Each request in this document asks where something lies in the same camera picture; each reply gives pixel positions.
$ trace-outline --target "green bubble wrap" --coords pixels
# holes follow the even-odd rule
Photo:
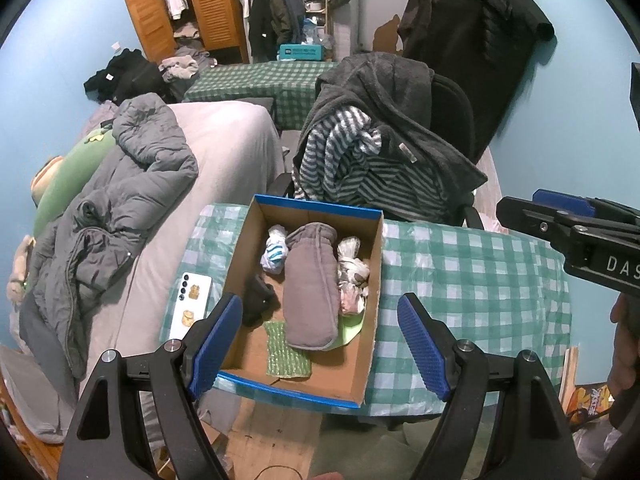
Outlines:
[[[287,344],[284,321],[266,321],[267,331],[267,375],[290,379],[311,376],[311,359],[302,350]]]

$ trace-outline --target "blue wall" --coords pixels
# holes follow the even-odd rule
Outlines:
[[[605,0],[535,0],[556,28],[541,44],[492,154],[504,195],[538,188],[640,208],[640,132],[629,103],[634,44]],[[578,383],[604,381],[616,293],[570,279]]]
[[[105,67],[116,41],[140,48],[124,0],[32,0],[0,48],[0,279],[31,232],[30,182],[50,156],[64,155],[97,107],[82,83]],[[11,306],[0,297],[0,342]]]

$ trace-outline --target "white bed sheet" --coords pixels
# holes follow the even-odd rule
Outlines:
[[[105,292],[101,307],[88,322],[87,377],[81,392],[105,350],[115,348],[129,356],[158,347],[169,291],[202,208],[214,202],[248,204],[284,172],[280,139],[265,108],[238,101],[170,107],[198,161],[198,178],[147,241],[131,270]],[[20,384],[14,381],[14,388]],[[141,396],[147,433],[155,448],[162,442],[158,420],[150,394]],[[235,399],[223,396],[213,402],[218,407],[226,403],[229,409]],[[206,409],[211,411],[210,403]]]

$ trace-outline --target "striped blanket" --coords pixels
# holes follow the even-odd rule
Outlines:
[[[311,129],[293,181],[296,198],[382,209],[410,221],[443,222],[447,196],[436,167],[379,156],[385,139],[353,106]]]

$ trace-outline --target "blue gripper pad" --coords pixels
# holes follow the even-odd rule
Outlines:
[[[414,304],[412,304],[408,296],[414,298]],[[426,317],[419,316],[416,308],[423,309]],[[447,401],[452,393],[452,388],[455,387],[455,384],[450,384],[447,380],[447,375],[452,379],[451,382],[457,383],[457,381],[453,381],[455,377],[452,377],[456,366],[454,362],[455,357],[451,346],[449,347],[449,357],[447,359],[443,357],[434,338],[425,326],[426,323],[430,325],[430,329],[441,332],[440,334],[434,335],[441,340],[444,336],[446,345],[453,345],[453,343],[455,343],[455,339],[446,325],[441,321],[431,319],[414,294],[404,294],[401,296],[398,301],[398,325],[400,326],[402,335],[409,346],[411,355],[414,358],[426,388],[430,392],[435,393],[440,400]],[[442,333],[443,327],[448,333],[448,336]]]
[[[596,209],[589,203],[588,199],[581,196],[558,193],[557,191],[539,189],[533,194],[532,201],[538,205],[552,207],[560,211],[567,211],[568,213],[573,213],[578,216],[593,218],[596,214]]]
[[[241,323],[242,301],[234,295],[193,359],[193,377],[187,387],[193,399],[213,387]]]

